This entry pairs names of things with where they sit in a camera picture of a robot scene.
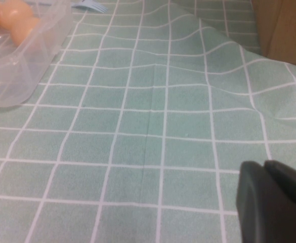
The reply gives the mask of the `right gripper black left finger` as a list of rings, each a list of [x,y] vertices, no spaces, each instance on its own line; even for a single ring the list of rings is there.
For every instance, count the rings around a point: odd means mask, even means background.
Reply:
[[[236,208],[242,242],[296,242],[296,204],[264,165],[241,164]]]

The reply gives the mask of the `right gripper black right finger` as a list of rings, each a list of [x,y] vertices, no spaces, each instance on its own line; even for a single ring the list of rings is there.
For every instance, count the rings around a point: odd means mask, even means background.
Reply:
[[[296,169],[277,160],[264,162],[264,169],[294,204],[296,204]]]

